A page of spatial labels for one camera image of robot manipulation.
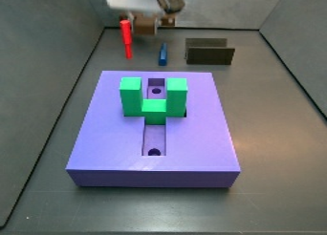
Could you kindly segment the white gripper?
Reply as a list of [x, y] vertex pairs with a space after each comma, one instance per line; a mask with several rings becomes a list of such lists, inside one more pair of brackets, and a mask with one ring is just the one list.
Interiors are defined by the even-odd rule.
[[185, 0], [106, 0], [115, 10], [153, 14], [174, 14], [186, 7]]

